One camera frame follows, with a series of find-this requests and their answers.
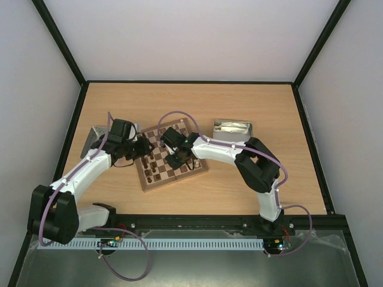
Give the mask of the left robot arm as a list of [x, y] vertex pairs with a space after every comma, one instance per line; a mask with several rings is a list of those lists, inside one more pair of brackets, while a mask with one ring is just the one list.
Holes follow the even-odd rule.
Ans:
[[49, 186], [33, 190], [28, 231], [38, 236], [42, 246], [67, 244], [81, 231], [108, 224], [113, 207], [96, 203], [79, 209], [77, 204], [86, 189], [119, 159], [135, 161], [151, 154], [154, 145], [137, 128], [130, 121], [108, 120], [105, 133], [73, 169]]

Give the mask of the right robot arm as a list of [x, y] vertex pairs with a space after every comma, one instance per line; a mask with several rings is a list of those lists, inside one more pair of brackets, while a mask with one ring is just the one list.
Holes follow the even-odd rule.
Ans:
[[219, 141], [196, 132], [185, 136], [168, 128], [160, 137], [169, 154], [165, 160], [173, 168], [189, 161], [215, 160], [235, 166], [246, 185], [256, 192], [259, 201], [260, 227], [274, 234], [282, 227], [282, 207], [278, 198], [279, 170], [277, 158], [257, 138], [245, 142]]

